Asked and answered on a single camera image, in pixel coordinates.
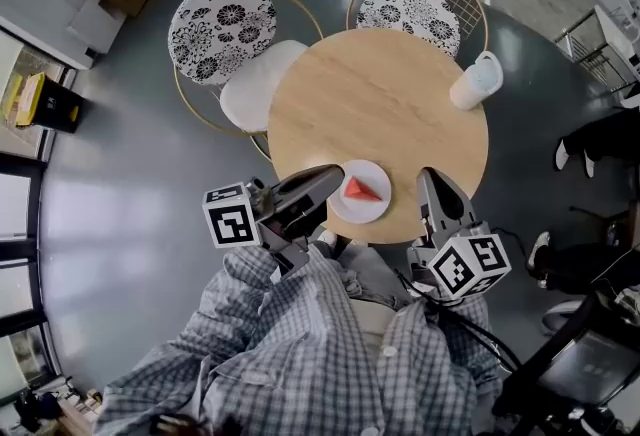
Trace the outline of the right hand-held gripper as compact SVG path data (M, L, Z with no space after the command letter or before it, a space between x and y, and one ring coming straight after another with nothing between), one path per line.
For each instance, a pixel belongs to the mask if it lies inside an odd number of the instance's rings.
M500 236L485 221L473 224L471 201L451 178L424 167L416 178L416 193L429 234L460 229L440 247L422 239L409 247L411 285L418 292L436 300L465 300L485 293L511 272Z

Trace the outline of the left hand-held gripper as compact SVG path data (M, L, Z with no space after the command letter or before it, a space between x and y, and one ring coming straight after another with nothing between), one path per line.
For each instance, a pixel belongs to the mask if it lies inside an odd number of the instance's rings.
M204 217L218 249L258 246L283 278L309 262L309 238L326 220L326 200L342 184L337 164L314 166L268 186L257 178L208 191Z

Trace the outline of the red watermelon slice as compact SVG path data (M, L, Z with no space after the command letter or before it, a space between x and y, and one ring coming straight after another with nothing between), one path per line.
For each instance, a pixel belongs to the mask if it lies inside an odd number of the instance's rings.
M355 176L349 178L344 188L343 196L345 198L367 202L381 202L383 200L378 193Z

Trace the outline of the white round plate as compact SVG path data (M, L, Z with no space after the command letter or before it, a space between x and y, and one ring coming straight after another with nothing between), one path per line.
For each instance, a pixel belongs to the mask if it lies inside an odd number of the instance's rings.
M379 219L391 202L392 187L386 172L368 160L350 160L342 165L345 178L341 186L329 197L329 206L343 221L350 224L367 224ZM381 202L367 202L345 198L344 188L351 176L359 178L378 193Z

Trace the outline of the person's right forearm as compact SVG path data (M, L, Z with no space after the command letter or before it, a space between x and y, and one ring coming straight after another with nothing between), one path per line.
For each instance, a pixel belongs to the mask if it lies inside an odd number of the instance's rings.
M502 391L498 360L457 324L419 301L391 320L378 360L386 402L451 416Z

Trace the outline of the person's left forearm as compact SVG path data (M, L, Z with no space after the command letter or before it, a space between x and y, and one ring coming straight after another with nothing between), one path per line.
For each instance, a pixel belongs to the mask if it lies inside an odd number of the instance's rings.
M257 325L264 296L273 287L271 274L275 258L261 247L244 247L228 252L222 270L206 287L199 313L206 334L234 355L244 350Z

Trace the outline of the round wooden table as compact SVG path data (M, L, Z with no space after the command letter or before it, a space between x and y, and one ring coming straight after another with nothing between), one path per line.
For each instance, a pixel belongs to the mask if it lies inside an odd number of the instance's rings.
M437 47L389 29L353 29L308 48L285 72L271 103L268 146L279 178L320 164L366 159L391 182L391 203L367 224L334 212L327 227L375 244L424 232L416 178L424 167L448 175L468 195L489 152L485 113L461 111L449 90L462 75Z

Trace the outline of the person's jeans legs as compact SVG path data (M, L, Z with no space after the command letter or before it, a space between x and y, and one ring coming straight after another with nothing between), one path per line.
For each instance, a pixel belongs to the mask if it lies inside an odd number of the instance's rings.
M379 304L394 311L415 301L392 268L367 242L345 239L325 230L312 245L324 258L337 263L351 300Z

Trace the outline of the white jug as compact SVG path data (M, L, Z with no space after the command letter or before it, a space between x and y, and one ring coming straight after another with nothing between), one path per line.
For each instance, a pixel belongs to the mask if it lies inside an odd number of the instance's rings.
M498 57L483 51L453 83L449 96L460 110L471 110L495 94L502 86L504 73Z

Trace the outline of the grey office chair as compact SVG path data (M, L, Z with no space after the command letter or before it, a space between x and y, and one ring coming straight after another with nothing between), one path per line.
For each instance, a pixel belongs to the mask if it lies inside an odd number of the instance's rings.
M574 315L580 308L582 300L561 302L547 310L541 319L542 333L552 336Z

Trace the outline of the floral chair with white seat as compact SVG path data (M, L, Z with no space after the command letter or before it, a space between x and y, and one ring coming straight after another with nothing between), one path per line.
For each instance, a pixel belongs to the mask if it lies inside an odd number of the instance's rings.
M321 28L312 13L297 5ZM308 47L296 40L275 41L277 15L272 0L184 0L168 32L175 82L185 77L210 90L231 128L220 126L177 90L203 123L223 133L266 138L269 109L284 74Z

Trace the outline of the person's checked shirt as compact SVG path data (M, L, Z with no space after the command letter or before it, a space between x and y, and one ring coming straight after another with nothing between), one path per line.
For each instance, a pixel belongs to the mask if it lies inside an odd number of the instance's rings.
M309 262L264 296L247 347L226 354L199 307L172 341L110 383L95 436L141 436L178 419L176 436L474 436L494 403L446 416L386 402L378 376L399 311L353 301L337 263Z

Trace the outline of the metal rack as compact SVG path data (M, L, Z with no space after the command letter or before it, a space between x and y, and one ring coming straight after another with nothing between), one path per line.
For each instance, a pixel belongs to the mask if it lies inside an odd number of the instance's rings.
M599 5L563 28L553 43L612 93L640 84L640 29L623 29Z

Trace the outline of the black monitor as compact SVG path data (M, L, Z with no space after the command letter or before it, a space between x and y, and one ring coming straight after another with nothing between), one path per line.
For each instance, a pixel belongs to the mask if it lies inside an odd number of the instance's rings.
M640 376L640 325L631 313L593 293L504 382L497 417L541 425L600 408Z

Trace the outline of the black bin with yellow lid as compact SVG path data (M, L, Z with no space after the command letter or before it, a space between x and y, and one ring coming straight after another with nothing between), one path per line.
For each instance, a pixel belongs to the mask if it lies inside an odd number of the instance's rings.
M84 99L50 79L44 72L31 75L19 97L15 125L41 126L74 133L79 124Z

